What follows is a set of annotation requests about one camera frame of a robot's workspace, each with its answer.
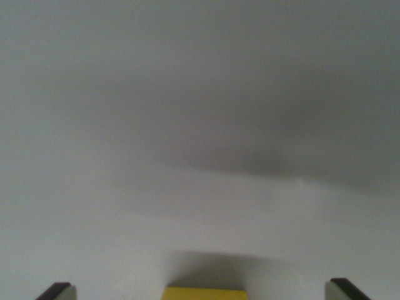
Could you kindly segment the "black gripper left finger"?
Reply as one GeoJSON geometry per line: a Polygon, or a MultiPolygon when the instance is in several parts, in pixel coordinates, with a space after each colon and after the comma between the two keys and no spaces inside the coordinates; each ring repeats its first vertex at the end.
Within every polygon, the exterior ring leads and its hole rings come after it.
{"type": "Polygon", "coordinates": [[[76,286],[70,282],[55,282],[36,300],[76,300],[76,286]]]}

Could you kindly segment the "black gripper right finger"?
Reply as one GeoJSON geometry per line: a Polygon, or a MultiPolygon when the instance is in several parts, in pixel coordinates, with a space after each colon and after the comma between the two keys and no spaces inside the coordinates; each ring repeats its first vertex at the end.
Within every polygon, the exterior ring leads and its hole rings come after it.
{"type": "Polygon", "coordinates": [[[325,300],[371,300],[347,278],[332,278],[325,282],[325,300]]]}

